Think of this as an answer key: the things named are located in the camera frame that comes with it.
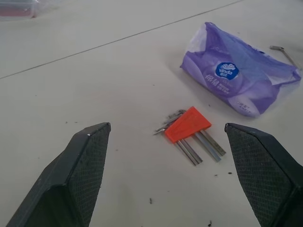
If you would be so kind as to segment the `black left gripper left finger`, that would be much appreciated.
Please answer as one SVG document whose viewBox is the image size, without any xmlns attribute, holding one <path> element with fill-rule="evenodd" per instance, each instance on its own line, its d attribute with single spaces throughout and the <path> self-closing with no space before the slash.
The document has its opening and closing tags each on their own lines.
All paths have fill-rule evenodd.
<svg viewBox="0 0 303 227">
<path fill-rule="evenodd" d="M 111 125 L 73 135 L 42 171 L 6 227 L 89 227 L 101 188 Z"/>
</svg>

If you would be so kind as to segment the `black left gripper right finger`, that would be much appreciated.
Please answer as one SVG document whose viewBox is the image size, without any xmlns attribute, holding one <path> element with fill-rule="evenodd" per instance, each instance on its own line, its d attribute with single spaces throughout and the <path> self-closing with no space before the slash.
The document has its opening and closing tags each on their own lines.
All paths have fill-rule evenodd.
<svg viewBox="0 0 303 227">
<path fill-rule="evenodd" d="M 241 187 L 261 227 L 303 227 L 303 166 L 272 135 L 224 128 Z"/>
</svg>

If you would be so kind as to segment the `hex key set orange holder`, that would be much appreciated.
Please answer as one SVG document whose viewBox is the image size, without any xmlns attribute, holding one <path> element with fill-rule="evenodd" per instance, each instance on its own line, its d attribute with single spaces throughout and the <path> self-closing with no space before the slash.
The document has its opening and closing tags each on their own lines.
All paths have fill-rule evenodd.
<svg viewBox="0 0 303 227">
<path fill-rule="evenodd" d="M 206 130 L 211 126 L 212 124 L 192 106 L 169 126 L 164 134 L 171 143 L 176 143 L 177 141 L 194 135 L 196 132 Z"/>
</svg>

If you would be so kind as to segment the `purple tissue pack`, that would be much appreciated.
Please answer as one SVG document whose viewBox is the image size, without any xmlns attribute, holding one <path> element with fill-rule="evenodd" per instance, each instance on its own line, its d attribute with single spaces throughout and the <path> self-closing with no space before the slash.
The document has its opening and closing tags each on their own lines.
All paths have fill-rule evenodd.
<svg viewBox="0 0 303 227">
<path fill-rule="evenodd" d="M 236 112 L 253 118 L 276 101 L 281 89 L 301 80 L 295 66 L 277 61 L 211 22 L 191 39 L 180 67 Z"/>
</svg>

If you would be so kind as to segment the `clear plastic bag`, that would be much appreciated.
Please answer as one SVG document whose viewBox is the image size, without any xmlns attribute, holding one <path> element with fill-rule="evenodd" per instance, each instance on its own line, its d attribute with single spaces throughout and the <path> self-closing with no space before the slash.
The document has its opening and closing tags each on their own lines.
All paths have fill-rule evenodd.
<svg viewBox="0 0 303 227">
<path fill-rule="evenodd" d="M 63 0 L 0 0 L 0 20 L 35 18 Z"/>
</svg>

